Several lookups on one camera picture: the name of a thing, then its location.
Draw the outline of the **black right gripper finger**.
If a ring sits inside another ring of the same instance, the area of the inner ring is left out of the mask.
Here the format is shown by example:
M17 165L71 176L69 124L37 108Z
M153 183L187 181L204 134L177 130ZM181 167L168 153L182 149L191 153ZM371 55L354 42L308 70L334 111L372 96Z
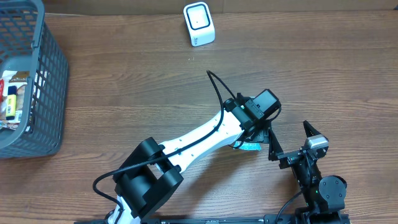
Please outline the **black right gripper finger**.
M279 160L279 156L283 155L284 152L271 128L268 129L268 138L269 138L268 159L270 161L277 161Z
M307 120L303 122L303 127L308 138L320 134Z

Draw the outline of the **teal tissue pack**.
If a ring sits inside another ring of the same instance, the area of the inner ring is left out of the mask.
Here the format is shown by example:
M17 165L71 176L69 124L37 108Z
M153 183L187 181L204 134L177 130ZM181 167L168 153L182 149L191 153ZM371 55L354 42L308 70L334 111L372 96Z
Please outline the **teal tissue pack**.
M233 145L233 148L240 149L244 151L261 151L262 147L259 143L253 142L241 142L236 141Z

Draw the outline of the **brown snack pouch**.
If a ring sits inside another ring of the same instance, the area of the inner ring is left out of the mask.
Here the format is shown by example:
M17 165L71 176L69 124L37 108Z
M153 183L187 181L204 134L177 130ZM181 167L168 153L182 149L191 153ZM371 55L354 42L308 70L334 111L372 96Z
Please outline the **brown snack pouch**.
M22 110L24 105L25 88L27 86L27 78L29 71L12 71L5 70L2 74L2 79L5 83L3 102L1 103L1 129L16 130L22 119ZM7 90L9 86L17 87L17 103L16 116L13 120L6 119L7 107Z

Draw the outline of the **yellow highlighter marker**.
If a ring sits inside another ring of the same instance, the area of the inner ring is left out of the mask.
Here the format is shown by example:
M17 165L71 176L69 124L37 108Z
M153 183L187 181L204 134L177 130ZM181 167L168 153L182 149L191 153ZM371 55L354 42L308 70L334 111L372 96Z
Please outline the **yellow highlighter marker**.
M9 86L7 90L6 119L13 120L16 116L17 87Z

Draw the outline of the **red snack stick packet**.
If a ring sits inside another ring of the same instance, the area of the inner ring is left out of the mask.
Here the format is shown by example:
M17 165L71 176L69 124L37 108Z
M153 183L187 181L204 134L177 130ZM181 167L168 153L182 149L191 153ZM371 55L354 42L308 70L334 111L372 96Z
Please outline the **red snack stick packet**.
M4 80L1 78L0 79L0 104L3 102L4 88L5 88L5 83L4 83Z

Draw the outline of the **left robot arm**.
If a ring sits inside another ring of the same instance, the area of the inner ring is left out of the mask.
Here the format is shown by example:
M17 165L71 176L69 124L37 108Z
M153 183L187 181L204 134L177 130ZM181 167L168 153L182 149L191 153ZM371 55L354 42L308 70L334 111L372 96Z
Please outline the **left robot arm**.
M114 174L118 205L106 223L139 223L172 196L184 172L207 154L236 141L252 141L263 134L271 115L280 109L269 89L255 97L238 94L202 126L179 138L157 143L143 140Z

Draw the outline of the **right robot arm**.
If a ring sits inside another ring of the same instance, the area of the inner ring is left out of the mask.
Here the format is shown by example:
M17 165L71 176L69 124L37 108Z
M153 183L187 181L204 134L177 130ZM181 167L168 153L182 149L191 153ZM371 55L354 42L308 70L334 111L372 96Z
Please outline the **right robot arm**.
M274 218L275 223L349 223L342 215L347 183L338 175L322 176L317 166L326 156L329 140L308 121L303 122L306 140L298 150L285 153L273 130L268 130L270 161L291 168L300 191L289 199Z

